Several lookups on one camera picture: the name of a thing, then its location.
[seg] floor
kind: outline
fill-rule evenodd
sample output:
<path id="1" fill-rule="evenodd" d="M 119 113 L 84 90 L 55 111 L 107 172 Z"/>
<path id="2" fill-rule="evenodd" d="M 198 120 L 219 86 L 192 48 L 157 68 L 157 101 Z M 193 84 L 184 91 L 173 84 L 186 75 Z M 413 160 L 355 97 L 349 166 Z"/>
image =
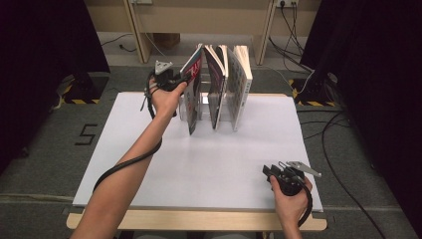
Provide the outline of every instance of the floor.
<path id="1" fill-rule="evenodd" d="M 57 106 L 29 145 L 29 155 L 16 158 L 0 175 L 0 238 L 68 238 L 72 234 L 66 226 L 67 215 L 113 100 L 118 92 L 141 91 L 139 81 L 145 78 L 156 60 L 182 66 L 197 43 L 251 45 L 248 36 L 181 35 L 181 42 L 176 47 L 155 49 L 150 61 L 141 64 L 136 52 L 131 51 L 135 46 L 132 35 L 99 33 L 99 38 L 111 69 L 101 101 L 97 105 Z M 274 40 L 283 48 L 288 42 L 287 38 Z M 300 39 L 300 42 L 304 46 L 306 39 Z M 287 49 L 298 52 L 292 44 Z M 250 54 L 255 80 L 253 93 L 291 96 L 287 80 L 308 76 L 298 73 L 303 69 L 284 61 L 271 45 L 263 66 L 256 66 L 253 52 Z M 341 106 L 298 106 L 310 162 L 323 175 L 316 183 L 328 223 L 321 232 L 305 232 L 304 238 L 382 238 L 377 228 L 385 238 L 417 238 L 385 181 L 371 167 L 347 116 L 342 115 L 321 133 L 334 116 L 323 111 L 333 110 L 341 110 Z M 81 128 L 93 122 L 96 126 L 89 129 L 89 133 L 95 135 L 93 142 L 86 146 L 75 145 L 75 142 L 85 140 L 80 137 Z M 255 236 L 255 232 L 207 232 L 205 238 L 252 239 Z M 186 233 L 143 231 L 135 232 L 134 237 L 182 239 L 186 238 Z M 281 232 L 272 237 L 284 238 Z"/>

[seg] book cover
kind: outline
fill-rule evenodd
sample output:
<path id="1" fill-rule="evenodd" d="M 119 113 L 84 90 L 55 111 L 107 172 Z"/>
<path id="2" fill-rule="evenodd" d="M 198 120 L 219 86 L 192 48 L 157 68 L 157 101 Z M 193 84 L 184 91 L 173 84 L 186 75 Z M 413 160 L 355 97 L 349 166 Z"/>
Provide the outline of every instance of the book cover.
<path id="1" fill-rule="evenodd" d="M 248 47 L 235 46 L 233 52 L 228 49 L 227 58 L 229 77 L 227 79 L 226 100 L 230 112 L 232 128 L 236 131 L 253 80 Z"/>
<path id="2" fill-rule="evenodd" d="M 212 127 L 217 129 L 220 121 L 223 98 L 226 92 L 227 72 L 222 62 L 227 63 L 226 46 L 218 46 L 215 50 L 212 46 L 204 46 L 205 58 L 207 60 L 210 74 L 210 90 L 208 92 L 208 106 Z"/>
<path id="3" fill-rule="evenodd" d="M 180 70 L 180 76 L 184 78 L 190 75 L 188 86 L 184 91 L 184 103 L 189 134 L 196 128 L 198 113 L 201 107 L 201 68 L 202 68 L 202 44 L 198 44 L 196 51 Z"/>

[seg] metal claw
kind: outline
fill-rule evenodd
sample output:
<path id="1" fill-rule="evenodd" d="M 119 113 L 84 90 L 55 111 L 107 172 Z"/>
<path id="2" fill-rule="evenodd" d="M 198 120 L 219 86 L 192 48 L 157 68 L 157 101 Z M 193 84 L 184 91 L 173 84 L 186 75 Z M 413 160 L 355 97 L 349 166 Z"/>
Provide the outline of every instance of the metal claw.
<path id="1" fill-rule="evenodd" d="M 300 161 L 287 161 L 286 164 L 302 172 L 312 174 L 313 176 L 322 177 L 322 174 L 320 172 L 316 172 L 315 170 L 311 169 L 309 166 L 303 164 Z"/>

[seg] power outlet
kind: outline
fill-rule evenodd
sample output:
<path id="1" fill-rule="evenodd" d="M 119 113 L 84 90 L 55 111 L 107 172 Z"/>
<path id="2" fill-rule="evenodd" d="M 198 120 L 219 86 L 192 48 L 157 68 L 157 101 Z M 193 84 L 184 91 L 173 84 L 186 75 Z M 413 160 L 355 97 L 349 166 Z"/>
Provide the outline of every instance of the power outlet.
<path id="1" fill-rule="evenodd" d="M 296 4 L 296 7 L 298 7 L 299 0 L 277 0 L 276 7 L 281 7 L 281 2 L 285 2 L 285 8 L 293 8 Z"/>

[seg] cable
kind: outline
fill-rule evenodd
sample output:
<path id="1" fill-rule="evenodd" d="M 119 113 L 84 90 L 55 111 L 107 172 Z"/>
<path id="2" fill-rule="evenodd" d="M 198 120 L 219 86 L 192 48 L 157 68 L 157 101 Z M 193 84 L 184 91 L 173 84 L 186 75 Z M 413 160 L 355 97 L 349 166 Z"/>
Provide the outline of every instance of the cable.
<path id="1" fill-rule="evenodd" d="M 305 67 L 304 65 L 298 63 L 295 59 L 293 59 L 291 56 L 287 55 L 286 53 L 289 53 L 289 51 L 287 51 L 286 49 L 282 49 L 281 47 L 277 46 L 274 42 L 273 39 L 271 37 L 269 37 L 269 41 L 271 42 L 271 44 L 273 45 L 273 47 L 276 49 L 276 51 L 281 54 L 284 58 L 287 58 L 289 61 L 291 61 L 292 63 L 294 63 L 295 65 L 297 65 L 298 67 L 304 69 L 305 71 L 307 71 L 308 73 L 311 73 L 312 70 L 310 70 L 309 68 Z M 286 66 L 286 62 L 284 61 L 284 65 L 285 68 L 290 71 L 290 72 L 294 72 L 294 73 L 300 73 L 300 74 L 307 74 L 304 72 L 297 72 L 297 71 L 292 71 L 290 70 L 287 66 Z"/>
<path id="2" fill-rule="evenodd" d="M 323 151 L 323 155 L 325 157 L 325 160 L 333 174 L 333 176 L 335 177 L 335 179 L 338 181 L 338 183 L 340 184 L 340 186 L 344 189 L 344 191 L 347 193 L 347 195 L 356 203 L 356 205 L 360 208 L 360 210 L 366 215 L 366 217 L 370 220 L 370 222 L 372 223 L 372 225 L 375 227 L 375 229 L 378 231 L 379 235 L 382 238 L 385 238 L 384 234 L 382 233 L 381 229 L 378 227 L 378 225 L 376 224 L 376 222 L 372 219 L 372 217 L 368 214 L 368 212 L 363 208 L 363 206 L 357 201 L 356 198 L 354 198 L 353 195 L 351 195 L 351 193 L 347 190 L 347 188 L 345 187 L 345 185 L 341 182 L 340 178 L 338 177 L 338 175 L 336 174 L 334 168 L 331 165 L 331 162 L 328 158 L 328 155 L 326 153 L 326 149 L 325 149 L 325 142 L 324 142 L 324 137 L 325 137 L 325 132 L 326 129 L 331 125 L 331 122 L 337 118 L 338 116 L 340 116 L 342 113 L 338 113 L 336 114 L 334 117 L 332 117 L 329 122 L 325 125 L 325 127 L 322 130 L 322 136 L 321 136 L 321 142 L 322 142 L 322 151 Z"/>
<path id="3" fill-rule="evenodd" d="M 293 38 L 293 42 L 295 43 L 295 45 L 298 47 L 298 49 L 300 49 L 300 51 L 303 49 L 302 48 L 302 46 L 301 46 L 301 44 L 299 43 L 299 41 L 298 41 L 298 37 L 297 37 L 297 35 L 296 35 L 296 21 L 297 21 L 297 11 L 295 10 L 296 8 L 295 8 L 295 6 L 296 6 L 296 4 L 294 4 L 294 7 L 293 7 L 293 20 L 294 20 L 294 22 L 293 22 L 293 25 L 294 25 L 294 27 L 293 28 L 291 28 L 291 26 L 290 26 L 290 24 L 289 24 L 289 21 L 288 21 L 288 19 L 286 18 L 286 15 L 285 15 L 285 12 L 283 11 L 283 9 L 284 9 L 284 5 L 282 5 L 282 7 L 280 8 L 280 10 L 281 10 L 281 12 L 282 12 L 282 16 L 283 16 L 283 18 L 285 19 L 285 22 L 286 22 L 286 24 L 288 25 L 288 29 L 289 29 L 289 31 L 290 31 L 290 33 L 291 33 L 291 36 L 290 36 L 290 38 L 289 39 L 292 39 Z"/>
<path id="4" fill-rule="evenodd" d="M 134 16 L 136 16 L 136 7 L 133 7 L 133 13 L 134 13 Z M 141 21 L 137 21 L 137 23 L 143 28 L 143 30 L 145 30 L 145 28 L 142 26 L 142 23 L 141 23 Z M 149 42 L 152 44 L 152 46 L 154 46 L 154 48 L 163 56 L 163 57 L 165 57 L 167 60 L 166 61 L 168 61 L 168 62 L 171 62 L 171 61 L 169 61 L 169 59 L 168 59 L 168 57 L 164 54 L 164 53 L 162 53 L 159 49 L 158 49 L 158 47 L 154 44 L 154 41 L 152 41 L 150 38 L 149 38 L 149 36 L 148 36 L 148 34 L 147 34 L 147 32 L 146 31 L 143 31 L 143 34 L 145 35 L 145 37 L 149 40 Z"/>
<path id="5" fill-rule="evenodd" d="M 293 21 L 294 31 L 293 32 L 295 33 L 294 37 L 295 37 L 296 42 L 297 42 L 298 50 L 302 55 L 302 53 L 305 49 L 302 47 L 301 43 L 299 42 L 298 33 L 296 32 L 296 22 L 298 20 L 298 4 L 296 2 L 293 2 L 292 5 L 293 5 L 293 13 L 294 13 L 294 21 Z"/>
<path id="6" fill-rule="evenodd" d="M 331 125 L 338 125 L 338 126 L 343 126 L 343 127 L 351 127 L 349 125 L 343 125 L 343 124 L 340 124 L 339 123 L 340 121 L 343 121 L 343 120 L 346 120 L 346 119 L 340 119 L 340 120 L 338 120 L 336 122 L 332 122 Z M 312 121 L 301 123 L 301 125 L 306 124 L 306 123 L 311 123 L 311 122 Z M 320 134 L 322 134 L 322 131 L 321 132 L 314 133 L 314 134 L 312 134 L 310 136 L 304 137 L 304 140 L 310 139 L 311 137 L 315 137 L 315 136 L 320 135 Z"/>
<path id="7" fill-rule="evenodd" d="M 265 67 L 265 68 L 268 68 L 268 69 L 271 69 L 271 70 L 273 70 L 273 71 L 275 71 L 275 72 L 277 72 L 280 76 L 282 76 L 282 78 L 283 78 L 283 80 L 285 81 L 285 83 L 290 87 L 290 89 L 293 91 L 294 89 L 292 88 L 292 86 L 289 84 L 289 81 L 285 78 L 285 76 L 283 76 L 283 74 L 281 73 L 281 72 L 279 72 L 278 70 L 276 70 L 276 69 L 274 69 L 274 68 L 272 68 L 272 67 L 269 67 L 269 66 L 265 66 L 265 65 L 262 65 L 262 66 L 258 66 L 258 68 L 261 68 L 261 67 Z"/>
<path id="8" fill-rule="evenodd" d="M 314 72 L 315 72 L 315 71 L 312 71 L 312 72 L 310 73 L 310 75 L 307 77 L 307 79 L 305 80 L 304 86 L 303 86 L 303 87 L 302 87 L 302 89 L 298 92 L 298 95 L 299 95 L 299 94 L 301 94 L 301 93 L 305 90 L 305 88 L 307 87 L 308 81 L 309 81 L 309 80 L 310 80 L 310 78 L 313 76 Z"/>
<path id="9" fill-rule="evenodd" d="M 120 44 L 120 45 L 118 45 L 122 50 L 125 50 L 125 51 L 127 51 L 127 52 L 134 52 L 134 51 L 136 51 L 136 48 L 135 49 L 133 49 L 133 50 L 128 50 L 126 47 L 124 47 L 122 44 Z"/>
<path id="10" fill-rule="evenodd" d="M 111 40 L 111 41 L 108 41 L 108 42 L 104 42 L 104 43 L 102 43 L 102 46 L 103 46 L 103 45 L 105 45 L 105 44 L 108 44 L 108 43 L 115 42 L 115 41 L 117 41 L 118 39 L 120 39 L 120 38 L 122 38 L 122 37 L 125 37 L 125 36 L 128 36 L 128 35 L 132 35 L 132 34 L 131 34 L 131 33 L 126 33 L 126 34 L 123 34 L 123 35 L 121 35 L 121 36 L 119 36 L 119 37 L 117 37 L 117 38 L 115 38 L 115 39 L 113 39 L 113 40 Z"/>

